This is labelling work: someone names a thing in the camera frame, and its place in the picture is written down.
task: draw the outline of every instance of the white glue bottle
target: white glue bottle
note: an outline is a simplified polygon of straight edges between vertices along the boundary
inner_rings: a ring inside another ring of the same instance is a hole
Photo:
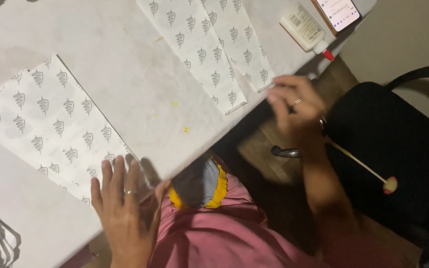
[[[329,43],[324,40],[325,30],[301,3],[297,3],[294,11],[282,16],[279,23],[305,52],[313,51],[315,54],[324,55],[330,61],[334,60],[334,56],[327,49]]]

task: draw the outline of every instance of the white wall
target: white wall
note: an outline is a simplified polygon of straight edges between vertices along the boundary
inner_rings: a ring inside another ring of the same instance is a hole
[[[429,0],[378,0],[341,53],[360,82],[388,83],[429,65]],[[429,81],[397,90],[429,117]]]

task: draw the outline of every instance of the black chair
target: black chair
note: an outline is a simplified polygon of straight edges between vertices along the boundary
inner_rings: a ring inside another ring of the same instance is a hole
[[[385,195],[378,178],[327,145],[354,207],[429,251],[429,118],[391,92],[404,82],[426,77],[429,67],[386,86],[360,83],[334,104],[324,134],[383,178],[397,178],[397,190]]]

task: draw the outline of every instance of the hand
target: hand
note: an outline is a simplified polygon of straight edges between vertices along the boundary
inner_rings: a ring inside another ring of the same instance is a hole
[[[110,162],[102,162],[102,192],[97,178],[92,178],[92,206],[99,215],[107,240],[112,250],[112,268],[145,268],[156,244],[160,224],[160,206],[167,182],[162,182],[155,190],[155,210],[148,218],[140,211],[136,198],[136,180],[140,171],[139,163],[130,163],[126,191],[123,196],[125,161],[123,156],[115,158],[112,173]]]
[[[325,104],[305,77],[283,75],[273,79],[276,87],[269,89],[267,101],[276,115],[279,131],[293,145],[302,146],[320,138],[320,119]],[[295,113],[289,113],[292,106]]]

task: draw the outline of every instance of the barcode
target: barcode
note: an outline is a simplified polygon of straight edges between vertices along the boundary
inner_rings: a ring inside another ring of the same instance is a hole
[[[296,27],[298,27],[302,23],[302,21],[298,19],[294,14],[290,15],[289,19],[292,21],[292,23],[294,23]]]

